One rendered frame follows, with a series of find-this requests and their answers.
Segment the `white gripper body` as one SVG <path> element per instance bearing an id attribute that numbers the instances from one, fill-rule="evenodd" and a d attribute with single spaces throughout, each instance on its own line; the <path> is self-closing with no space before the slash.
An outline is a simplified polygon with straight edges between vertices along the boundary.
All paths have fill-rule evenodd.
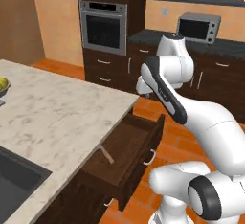
<path id="1" fill-rule="evenodd" d="M 145 83 L 142 76 L 138 77 L 136 91 L 138 94 L 146 96 L 149 96 L 153 92 L 153 90 Z"/>

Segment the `dark wood drawer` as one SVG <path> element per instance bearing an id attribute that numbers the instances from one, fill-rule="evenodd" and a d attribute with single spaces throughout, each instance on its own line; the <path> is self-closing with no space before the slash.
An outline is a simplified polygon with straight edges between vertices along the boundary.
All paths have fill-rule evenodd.
<path id="1" fill-rule="evenodd" d="M 152 157 L 149 150 L 156 150 L 161 141 L 164 122 L 164 115 L 154 122 L 127 114 L 102 144 L 113 157 L 114 164 L 111 165 L 97 150 L 82 168 L 82 173 L 113 186 L 113 198 L 118 200 L 121 212 L 148 167 L 143 165 L 143 161 Z"/>

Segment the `grey toaster oven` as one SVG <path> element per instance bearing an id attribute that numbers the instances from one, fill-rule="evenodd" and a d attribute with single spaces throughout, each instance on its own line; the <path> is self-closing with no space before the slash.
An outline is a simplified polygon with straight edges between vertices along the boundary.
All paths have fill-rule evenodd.
<path id="1" fill-rule="evenodd" d="M 220 23 L 219 15 L 186 12 L 178 18 L 176 32 L 188 41 L 213 44 Z"/>

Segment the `dark wood cupboard run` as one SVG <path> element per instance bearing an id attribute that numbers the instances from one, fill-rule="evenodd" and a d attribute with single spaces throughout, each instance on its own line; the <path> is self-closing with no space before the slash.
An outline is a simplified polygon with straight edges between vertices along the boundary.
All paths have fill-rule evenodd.
<path id="1" fill-rule="evenodd" d="M 85 79 L 99 85 L 134 93 L 140 68 L 157 52 L 162 34 L 145 28 L 143 0 L 83 0 L 127 5 L 126 55 L 83 48 Z M 245 123 L 245 59 L 217 54 L 196 43 L 187 44 L 194 61 L 194 76 L 178 93 L 222 104 Z"/>

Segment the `dark wood island cabinet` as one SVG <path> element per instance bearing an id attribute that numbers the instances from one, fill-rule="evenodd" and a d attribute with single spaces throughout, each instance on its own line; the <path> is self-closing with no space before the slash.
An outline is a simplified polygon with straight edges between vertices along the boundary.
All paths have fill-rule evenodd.
<path id="1" fill-rule="evenodd" d="M 34 224 L 99 224 L 114 190 L 100 178 L 77 175 Z"/>

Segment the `dark fruit bowl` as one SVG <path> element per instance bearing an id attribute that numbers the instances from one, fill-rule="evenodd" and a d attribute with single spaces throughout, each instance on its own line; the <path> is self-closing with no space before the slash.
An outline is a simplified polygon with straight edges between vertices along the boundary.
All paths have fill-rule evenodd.
<path id="1" fill-rule="evenodd" d="M 8 89 L 11 87 L 11 84 L 8 82 L 6 84 L 0 83 L 0 98 L 5 96 L 8 92 Z"/>

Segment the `dark grey sink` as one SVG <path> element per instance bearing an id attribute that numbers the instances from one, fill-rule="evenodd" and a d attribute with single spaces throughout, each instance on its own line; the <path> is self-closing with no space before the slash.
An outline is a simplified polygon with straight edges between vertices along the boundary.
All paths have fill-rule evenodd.
<path id="1" fill-rule="evenodd" d="M 0 224 L 39 188 L 52 173 L 0 146 Z"/>

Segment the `silver wall oven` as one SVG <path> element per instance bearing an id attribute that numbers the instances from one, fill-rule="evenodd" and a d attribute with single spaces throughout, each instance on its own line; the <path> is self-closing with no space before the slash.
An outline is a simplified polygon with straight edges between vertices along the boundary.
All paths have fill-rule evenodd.
<path id="1" fill-rule="evenodd" d="M 84 48 L 126 55 L 127 5 L 79 1 Z"/>

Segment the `dark grey wall shelf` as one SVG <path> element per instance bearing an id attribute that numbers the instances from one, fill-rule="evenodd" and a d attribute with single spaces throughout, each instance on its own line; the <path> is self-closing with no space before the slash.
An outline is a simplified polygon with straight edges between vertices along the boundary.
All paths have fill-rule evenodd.
<path id="1" fill-rule="evenodd" d="M 153 0 L 245 8 L 245 0 Z"/>

